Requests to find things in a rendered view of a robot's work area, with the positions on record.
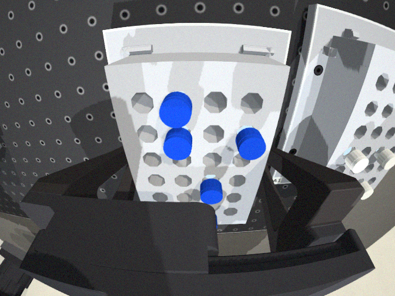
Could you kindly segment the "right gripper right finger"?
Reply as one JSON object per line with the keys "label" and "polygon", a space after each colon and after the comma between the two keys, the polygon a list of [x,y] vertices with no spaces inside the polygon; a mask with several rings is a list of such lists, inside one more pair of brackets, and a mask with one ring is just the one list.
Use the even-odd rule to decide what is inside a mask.
{"label": "right gripper right finger", "polygon": [[[269,164],[297,188],[290,210],[280,196]],[[270,252],[285,251],[310,226],[342,221],[364,195],[352,176],[271,146],[259,184]]]}

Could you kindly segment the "white block with round holes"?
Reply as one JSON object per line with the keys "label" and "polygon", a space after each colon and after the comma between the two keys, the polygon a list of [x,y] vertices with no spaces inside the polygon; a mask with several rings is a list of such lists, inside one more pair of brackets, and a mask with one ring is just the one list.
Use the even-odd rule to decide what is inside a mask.
{"label": "white block with round holes", "polygon": [[[123,148],[140,201],[201,202],[200,184],[215,175],[223,198],[217,224],[246,224],[272,146],[290,66],[263,55],[213,52],[130,55],[105,67]],[[144,93],[141,93],[144,92]],[[160,106],[171,92],[192,101],[185,125],[191,154],[173,160],[163,151],[167,132]],[[245,160],[237,131],[253,126],[266,151]],[[154,152],[154,153],[147,153]]]}
{"label": "white block with round holes", "polygon": [[[336,58],[328,57],[322,84],[298,157],[363,179],[375,189],[388,170],[374,154],[395,154],[395,51],[333,36]],[[369,160],[359,173],[343,154],[354,147]]]}

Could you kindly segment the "white square plate with slots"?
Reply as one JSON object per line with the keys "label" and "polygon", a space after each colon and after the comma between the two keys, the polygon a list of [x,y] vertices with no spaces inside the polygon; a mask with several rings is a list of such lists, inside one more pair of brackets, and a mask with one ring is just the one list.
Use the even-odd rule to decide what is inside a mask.
{"label": "white square plate with slots", "polygon": [[333,36],[395,51],[395,30],[328,6],[309,5],[302,51],[278,149],[297,156],[322,84],[328,57],[336,58]]}

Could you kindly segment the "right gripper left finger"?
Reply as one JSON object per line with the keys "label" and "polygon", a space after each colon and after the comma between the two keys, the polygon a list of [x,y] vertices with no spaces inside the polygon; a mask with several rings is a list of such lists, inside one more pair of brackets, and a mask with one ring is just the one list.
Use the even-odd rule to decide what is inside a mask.
{"label": "right gripper left finger", "polygon": [[136,186],[123,146],[109,153],[41,177],[30,190],[98,199],[97,191],[99,186],[126,164],[122,180],[112,200],[133,201]]}

